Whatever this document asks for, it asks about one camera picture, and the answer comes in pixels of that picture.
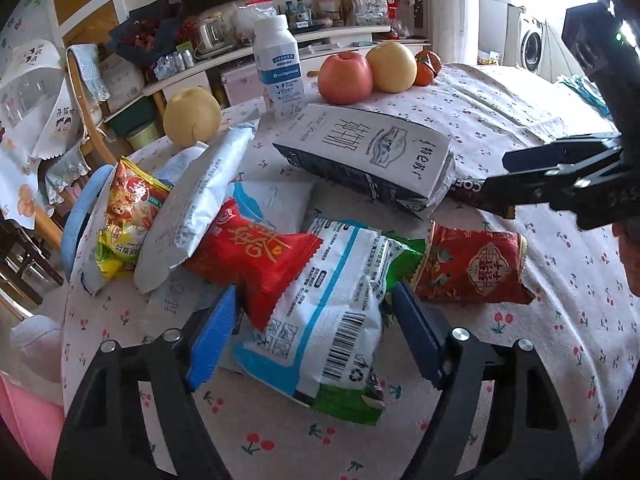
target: red snack bag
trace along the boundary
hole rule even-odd
[[[517,233],[465,231],[434,223],[430,252],[416,293],[424,300],[528,304],[520,281],[527,239]]]
[[[241,285],[247,315],[263,331],[276,302],[321,244],[308,233],[281,235],[251,222],[229,198],[183,265],[213,283]]]

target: green snack bag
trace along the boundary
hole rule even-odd
[[[278,300],[263,333],[234,352],[249,374],[318,412],[374,425],[384,410],[372,369],[380,304],[424,251],[357,225],[316,218],[323,242]]]

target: cherry print tablecloth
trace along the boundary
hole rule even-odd
[[[314,88],[307,90],[312,99],[318,98]],[[224,110],[225,124],[240,121],[255,102]],[[574,94],[513,68],[446,66],[431,86],[396,95],[373,94],[358,106],[447,134],[454,140],[456,171],[471,177],[503,172],[500,160],[506,151],[567,134],[610,129]],[[286,178],[292,173],[270,145],[275,133],[258,133],[238,178],[264,174]],[[177,151],[160,139],[132,159],[153,171]],[[66,304],[62,360],[66,410],[105,338],[129,346],[158,335],[144,333],[141,316],[147,298],[131,282],[111,282],[97,298],[79,284],[79,271],[102,221],[99,209],[79,246]],[[412,237],[426,231],[417,219],[329,182],[316,184],[308,212],[318,211],[332,218],[375,218],[375,227]],[[572,215],[551,212],[543,205],[519,207],[516,220],[507,221],[449,199],[434,217],[447,226],[511,230],[527,237],[523,281],[536,294],[530,305],[448,304],[443,310],[452,325],[468,327],[481,340],[508,346],[521,337],[533,341],[562,400],[578,458],[584,461],[598,449],[640,358],[640,320],[610,227],[582,233]],[[171,326],[168,317],[166,327]],[[376,427],[313,412],[251,377],[220,368],[194,397],[235,479],[389,480],[404,471],[428,426],[438,393],[418,375],[395,326],[383,336],[376,369],[386,399],[386,412]],[[491,389],[491,384],[482,389],[460,471],[473,467],[477,459]],[[140,395],[156,463],[172,471],[149,384],[141,383]]]

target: green container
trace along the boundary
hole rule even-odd
[[[117,136],[124,137],[143,124],[153,121],[156,114],[154,100],[151,97],[143,97],[117,114],[108,124]]]

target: metal screw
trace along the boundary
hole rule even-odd
[[[525,352],[531,352],[533,350],[533,343],[528,339],[520,339],[518,341],[518,346]]]
[[[102,350],[105,354],[109,352],[113,352],[116,349],[116,342],[112,339],[107,339],[104,343],[100,345],[100,350]]]
[[[178,341],[180,339],[180,331],[177,328],[170,328],[169,330],[165,330],[162,334],[162,339],[172,343],[174,341]]]
[[[454,328],[451,335],[458,341],[466,341],[469,339],[469,330],[466,328]]]

